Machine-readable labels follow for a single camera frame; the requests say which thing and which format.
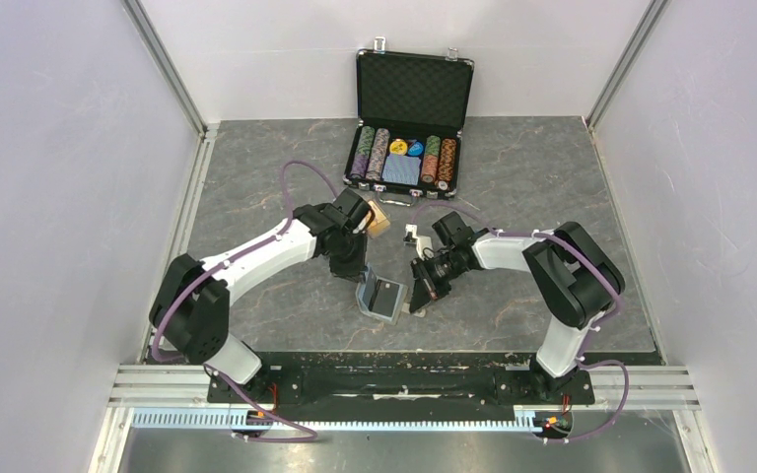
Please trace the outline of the orange card box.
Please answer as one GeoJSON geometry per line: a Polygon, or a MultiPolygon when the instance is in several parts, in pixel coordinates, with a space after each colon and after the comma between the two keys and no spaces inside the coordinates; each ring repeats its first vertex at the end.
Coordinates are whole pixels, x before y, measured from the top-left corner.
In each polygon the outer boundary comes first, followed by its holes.
{"type": "Polygon", "coordinates": [[[378,238],[389,229],[390,220],[379,203],[369,201],[368,204],[373,211],[374,217],[367,227],[367,234],[370,238],[378,238]]]}

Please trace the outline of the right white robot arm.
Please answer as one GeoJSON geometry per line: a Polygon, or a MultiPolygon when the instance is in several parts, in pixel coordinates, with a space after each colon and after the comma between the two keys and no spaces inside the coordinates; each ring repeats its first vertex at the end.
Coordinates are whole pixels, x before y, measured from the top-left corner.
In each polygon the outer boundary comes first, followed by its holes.
{"type": "Polygon", "coordinates": [[[439,248],[420,236],[416,225],[405,227],[404,240],[417,251],[411,262],[411,311],[446,297],[452,281],[471,271],[530,274],[552,320],[531,362],[529,386],[543,402],[558,400],[584,360],[588,333],[621,304],[626,283],[617,266],[576,222],[530,233],[475,231],[451,212],[432,228],[442,244],[439,248]]]}

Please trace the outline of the beige card holder wallet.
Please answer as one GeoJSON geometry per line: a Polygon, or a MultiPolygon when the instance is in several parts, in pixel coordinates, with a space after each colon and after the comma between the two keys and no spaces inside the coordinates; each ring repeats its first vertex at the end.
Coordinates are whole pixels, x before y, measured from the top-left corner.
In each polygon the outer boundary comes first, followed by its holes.
{"type": "Polygon", "coordinates": [[[388,325],[395,325],[402,314],[425,315],[424,309],[411,308],[412,291],[408,285],[380,276],[371,264],[361,272],[355,296],[361,314],[388,325]]]}

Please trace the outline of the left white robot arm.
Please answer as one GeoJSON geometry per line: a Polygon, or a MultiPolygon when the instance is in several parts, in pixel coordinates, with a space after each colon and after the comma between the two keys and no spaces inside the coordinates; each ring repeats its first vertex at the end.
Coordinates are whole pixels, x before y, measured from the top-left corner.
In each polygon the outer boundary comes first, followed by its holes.
{"type": "Polygon", "coordinates": [[[356,281],[366,267],[367,229],[375,209],[345,189],[332,202],[300,206],[269,232],[217,255],[187,253],[169,265],[149,312],[152,357],[182,359],[226,375],[246,401],[262,399],[270,375],[261,358],[230,332],[239,298],[279,272],[324,257],[330,273],[356,281]]]}

